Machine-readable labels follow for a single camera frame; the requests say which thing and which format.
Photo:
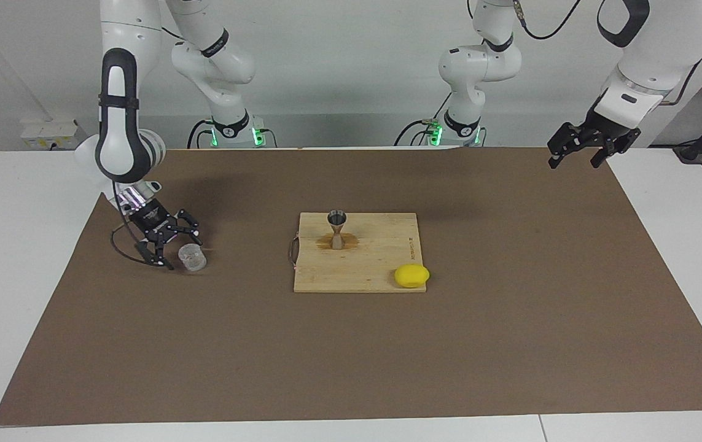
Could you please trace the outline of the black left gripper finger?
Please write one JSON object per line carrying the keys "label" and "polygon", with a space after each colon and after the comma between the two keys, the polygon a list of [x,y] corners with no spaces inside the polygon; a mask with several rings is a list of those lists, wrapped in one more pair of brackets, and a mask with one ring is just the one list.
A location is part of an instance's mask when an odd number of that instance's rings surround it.
{"label": "black left gripper finger", "polygon": [[626,152],[626,137],[604,138],[603,145],[590,159],[590,164],[594,169],[603,165],[609,157],[618,153]]}
{"label": "black left gripper finger", "polygon": [[581,151],[585,148],[583,141],[585,128],[583,125],[576,126],[570,122],[563,123],[547,142],[547,147],[551,157],[548,165],[551,169],[556,169],[567,155]]}

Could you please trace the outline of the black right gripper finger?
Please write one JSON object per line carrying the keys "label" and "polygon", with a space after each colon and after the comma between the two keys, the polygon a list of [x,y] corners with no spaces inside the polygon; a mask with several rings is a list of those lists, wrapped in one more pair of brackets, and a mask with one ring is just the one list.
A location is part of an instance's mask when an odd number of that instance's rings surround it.
{"label": "black right gripper finger", "polygon": [[135,249],[146,265],[174,271],[173,264],[165,257],[165,246],[173,239],[174,236],[157,236],[154,241],[141,239],[136,241]]}
{"label": "black right gripper finger", "polygon": [[174,232],[175,235],[187,235],[192,241],[201,241],[201,238],[199,238],[199,226],[199,221],[185,209],[180,209],[176,215],[166,218],[167,230]]}

